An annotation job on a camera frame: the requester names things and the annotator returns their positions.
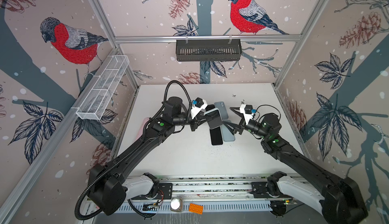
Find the black phone table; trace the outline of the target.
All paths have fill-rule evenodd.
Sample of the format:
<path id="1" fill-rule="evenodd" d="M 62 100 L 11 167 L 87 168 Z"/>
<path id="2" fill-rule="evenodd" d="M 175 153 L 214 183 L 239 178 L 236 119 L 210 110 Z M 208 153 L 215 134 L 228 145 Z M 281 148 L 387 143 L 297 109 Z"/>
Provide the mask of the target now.
<path id="1" fill-rule="evenodd" d="M 209 129 L 213 130 L 215 128 L 220 127 L 223 124 L 220 111 L 218 108 L 213 108 L 211 110 L 208 110 L 204 113 L 204 116 L 206 117 Z"/>

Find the large phone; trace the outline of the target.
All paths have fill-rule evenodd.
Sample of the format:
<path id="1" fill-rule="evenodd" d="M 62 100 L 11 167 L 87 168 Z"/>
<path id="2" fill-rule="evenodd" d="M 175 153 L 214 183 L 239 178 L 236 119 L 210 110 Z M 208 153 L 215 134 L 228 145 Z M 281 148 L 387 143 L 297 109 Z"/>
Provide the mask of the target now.
<path id="1" fill-rule="evenodd" d="M 229 121 L 225 121 L 221 125 L 220 129 L 221 129 L 221 134 L 222 134 L 223 141 L 226 142 L 226 143 L 230 143 L 230 142 L 235 141 L 235 135 L 233 133 L 231 133 L 229 125 L 226 124 L 226 122 L 229 122 Z"/>

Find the blue phone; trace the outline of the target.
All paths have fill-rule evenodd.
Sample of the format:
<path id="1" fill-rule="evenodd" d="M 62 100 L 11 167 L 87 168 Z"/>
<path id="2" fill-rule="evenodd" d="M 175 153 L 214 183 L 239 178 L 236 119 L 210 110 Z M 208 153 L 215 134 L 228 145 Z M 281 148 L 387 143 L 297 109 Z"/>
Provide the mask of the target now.
<path id="1" fill-rule="evenodd" d="M 213 146 L 223 145 L 222 132 L 220 127 L 210 129 L 211 144 Z"/>

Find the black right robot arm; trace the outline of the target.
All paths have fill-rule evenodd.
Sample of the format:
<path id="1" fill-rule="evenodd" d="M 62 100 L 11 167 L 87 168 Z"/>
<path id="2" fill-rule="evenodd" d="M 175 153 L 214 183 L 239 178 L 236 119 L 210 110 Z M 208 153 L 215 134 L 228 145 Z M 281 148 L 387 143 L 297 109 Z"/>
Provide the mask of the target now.
<path id="1" fill-rule="evenodd" d="M 320 167 L 279 135 L 280 117 L 265 114 L 262 121 L 253 119 L 251 105 L 231 107 L 241 120 L 239 124 L 225 123 L 233 134 L 244 130 L 258 136 L 264 152 L 286 164 L 310 183 L 306 186 L 292 180 L 283 172 L 268 178 L 267 189 L 272 196 L 288 195 L 320 213 L 329 224 L 358 224 L 368 216 L 368 210 L 358 184 L 349 177 L 341 178 Z"/>

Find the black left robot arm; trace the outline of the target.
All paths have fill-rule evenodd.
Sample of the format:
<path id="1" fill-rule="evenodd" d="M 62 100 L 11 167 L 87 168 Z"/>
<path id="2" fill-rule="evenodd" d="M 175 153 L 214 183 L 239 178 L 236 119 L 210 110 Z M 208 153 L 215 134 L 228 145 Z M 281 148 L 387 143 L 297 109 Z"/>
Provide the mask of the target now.
<path id="1" fill-rule="evenodd" d="M 188 107 L 179 97 L 168 97 L 172 84 L 180 86 Z M 149 118 L 141 129 L 141 135 L 124 152 L 105 165 L 96 164 L 90 170 L 88 186 L 81 193 L 75 206 L 75 217 L 79 221 L 89 220 L 101 212 L 106 215 L 115 213 L 124 201 L 129 199 L 129 188 L 125 180 L 133 169 L 157 146 L 170 135 L 175 134 L 175 127 L 189 125 L 192 131 L 208 121 L 202 113 L 207 107 L 204 99 L 192 100 L 187 89 L 177 80 L 168 83 L 164 92 L 161 108 Z"/>

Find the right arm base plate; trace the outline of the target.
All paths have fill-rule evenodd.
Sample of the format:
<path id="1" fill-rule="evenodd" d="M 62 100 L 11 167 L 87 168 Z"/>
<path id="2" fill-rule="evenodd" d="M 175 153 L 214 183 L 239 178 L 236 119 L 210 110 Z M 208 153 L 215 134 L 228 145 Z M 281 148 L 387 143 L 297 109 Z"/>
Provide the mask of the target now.
<path id="1" fill-rule="evenodd" d="M 278 198 L 282 194 L 278 191 L 270 191 L 267 187 L 267 182 L 252 182 L 251 183 L 252 190 L 250 192 L 251 195 L 255 199 L 265 199 L 265 198 Z"/>

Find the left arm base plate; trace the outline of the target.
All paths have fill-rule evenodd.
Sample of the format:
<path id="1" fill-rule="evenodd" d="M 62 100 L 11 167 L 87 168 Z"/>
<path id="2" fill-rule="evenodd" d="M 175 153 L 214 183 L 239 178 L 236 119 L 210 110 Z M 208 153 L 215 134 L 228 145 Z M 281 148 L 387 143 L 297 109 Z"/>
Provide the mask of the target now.
<path id="1" fill-rule="evenodd" d="M 142 199 L 147 200 L 171 200 L 173 192 L 172 183 L 159 183 L 152 187 L 151 192 L 143 195 Z"/>

